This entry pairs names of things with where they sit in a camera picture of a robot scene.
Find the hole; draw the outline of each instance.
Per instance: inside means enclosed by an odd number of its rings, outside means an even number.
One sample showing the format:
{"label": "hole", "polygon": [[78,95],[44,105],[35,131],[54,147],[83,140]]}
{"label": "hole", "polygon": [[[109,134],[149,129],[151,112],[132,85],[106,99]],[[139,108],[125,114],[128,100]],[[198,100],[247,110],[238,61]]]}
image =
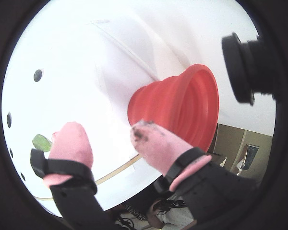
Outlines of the hole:
{"label": "hole", "polygon": [[42,70],[38,69],[37,71],[35,71],[33,79],[35,82],[38,82],[39,80],[41,80],[42,76],[43,76]]}
{"label": "hole", "polygon": [[10,155],[13,158],[13,152],[12,152],[11,148],[10,148]]}
{"label": "hole", "polygon": [[10,128],[10,127],[11,127],[11,124],[12,124],[12,115],[11,115],[10,112],[9,112],[8,115],[6,116],[6,122],[8,123],[8,127]]}
{"label": "hole", "polygon": [[23,178],[23,180],[25,181],[25,177],[22,173],[20,173],[21,177]]}

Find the black wrist strap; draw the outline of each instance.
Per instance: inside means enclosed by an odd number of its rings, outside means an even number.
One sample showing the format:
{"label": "black wrist strap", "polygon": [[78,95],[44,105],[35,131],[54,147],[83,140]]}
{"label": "black wrist strap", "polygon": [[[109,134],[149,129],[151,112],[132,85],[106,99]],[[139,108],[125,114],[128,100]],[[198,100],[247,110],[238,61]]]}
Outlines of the black wrist strap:
{"label": "black wrist strap", "polygon": [[34,173],[40,178],[49,174],[71,175],[75,179],[89,182],[94,194],[97,193],[92,171],[85,164],[77,161],[46,159],[44,152],[36,149],[31,150],[30,163]]}
{"label": "black wrist strap", "polygon": [[168,191],[173,180],[194,160],[204,155],[198,147],[194,147],[181,154],[168,170],[165,177],[160,177],[154,182],[156,190],[163,194]]}

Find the green leaf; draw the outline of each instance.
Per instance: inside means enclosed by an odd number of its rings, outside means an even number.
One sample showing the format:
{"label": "green leaf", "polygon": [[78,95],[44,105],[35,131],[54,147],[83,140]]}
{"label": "green leaf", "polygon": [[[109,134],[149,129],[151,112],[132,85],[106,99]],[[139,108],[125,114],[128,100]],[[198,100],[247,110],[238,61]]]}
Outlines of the green leaf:
{"label": "green leaf", "polygon": [[33,138],[32,143],[36,149],[41,150],[43,152],[49,152],[52,145],[52,142],[50,140],[48,140],[46,137],[40,134],[37,134]]}

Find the red collapsible funnel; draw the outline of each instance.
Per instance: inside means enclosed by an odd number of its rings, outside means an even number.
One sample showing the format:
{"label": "red collapsible funnel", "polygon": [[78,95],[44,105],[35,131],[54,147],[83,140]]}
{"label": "red collapsible funnel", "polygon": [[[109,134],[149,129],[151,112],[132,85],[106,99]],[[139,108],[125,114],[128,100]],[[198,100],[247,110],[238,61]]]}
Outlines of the red collapsible funnel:
{"label": "red collapsible funnel", "polygon": [[128,105],[130,125],[154,121],[192,146],[207,151],[219,111],[216,80],[207,66],[192,65],[179,76],[138,89]]}

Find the pink glove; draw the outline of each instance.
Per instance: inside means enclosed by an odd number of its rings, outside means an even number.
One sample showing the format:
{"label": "pink glove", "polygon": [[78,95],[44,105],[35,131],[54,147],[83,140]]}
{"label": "pink glove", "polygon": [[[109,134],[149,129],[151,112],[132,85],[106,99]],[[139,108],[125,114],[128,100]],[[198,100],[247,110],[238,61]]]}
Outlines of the pink glove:
{"label": "pink glove", "polygon": [[[167,129],[146,121],[139,121],[132,126],[131,142],[148,164],[159,170],[165,176],[174,161],[192,145],[176,136]],[[201,156],[192,162],[171,184],[170,190],[187,177],[200,170],[211,161],[211,156]]]}
{"label": "pink glove", "polygon": [[[66,123],[60,132],[52,134],[52,147],[49,159],[62,159],[77,161],[92,168],[93,152],[87,134],[82,125],[76,122]],[[61,184],[71,179],[72,176],[50,174],[44,177],[44,184]]]}

